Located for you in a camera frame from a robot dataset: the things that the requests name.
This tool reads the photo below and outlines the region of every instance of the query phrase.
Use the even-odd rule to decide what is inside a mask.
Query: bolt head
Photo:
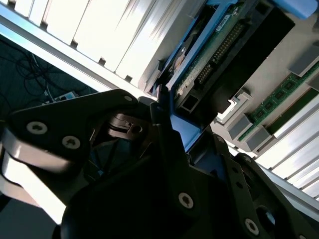
[[[222,137],[220,137],[220,136],[217,136],[217,139],[218,139],[219,142],[222,142],[222,143],[224,142],[224,139]]]
[[[244,156],[244,160],[251,163],[251,159],[248,156]]]
[[[69,136],[65,136],[62,139],[62,144],[64,147],[68,149],[78,149],[81,145],[81,142],[77,137],[69,135]]]
[[[28,123],[26,129],[30,133],[37,135],[45,134],[48,131],[48,127],[44,123],[38,121]]]
[[[194,207],[194,201],[187,193],[180,193],[178,196],[179,202],[187,209]]]
[[[132,97],[130,97],[130,96],[124,96],[124,98],[125,98],[125,100],[127,100],[127,101],[132,101],[132,100],[133,100]]]
[[[245,226],[248,229],[248,231],[250,231],[255,236],[259,235],[259,229],[253,220],[246,218],[245,219]]]

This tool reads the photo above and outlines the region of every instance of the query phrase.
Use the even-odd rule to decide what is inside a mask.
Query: metal frame
[[[0,34],[80,80],[98,92],[121,88],[135,97],[148,96],[113,72],[0,4]]]

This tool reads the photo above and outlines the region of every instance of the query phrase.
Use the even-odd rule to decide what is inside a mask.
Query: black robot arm
[[[158,93],[146,102],[112,90],[13,113],[2,137],[5,193],[42,207],[62,239],[319,238],[220,136],[206,130],[186,153],[168,91]],[[89,183],[91,149],[117,138],[130,142],[130,160]]]

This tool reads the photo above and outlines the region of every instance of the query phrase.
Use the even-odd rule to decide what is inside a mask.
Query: ram module
[[[290,73],[289,76],[251,114],[248,115],[248,118],[253,125],[238,138],[238,141],[242,141],[249,135],[254,128],[269,116],[317,69],[319,69],[319,61],[302,77]]]

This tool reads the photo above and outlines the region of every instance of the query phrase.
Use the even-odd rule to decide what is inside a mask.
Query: circuit board
[[[308,77],[319,68],[319,61],[302,77],[291,73],[251,114],[248,115],[253,125],[243,133],[238,141],[242,141],[269,116],[283,101],[286,100]]]
[[[197,55],[191,66],[184,74],[179,85],[176,87],[174,98],[183,94],[183,89],[187,87],[191,82],[199,79],[200,83],[203,83],[204,79],[212,71],[212,65],[209,62],[212,60],[214,63],[219,61],[223,54],[230,47],[231,43],[235,40],[235,34],[240,33],[241,28],[238,20],[241,17],[241,10],[244,3],[238,3],[229,7],[227,13],[220,21],[216,30],[213,32],[209,40],[206,42],[200,53]]]

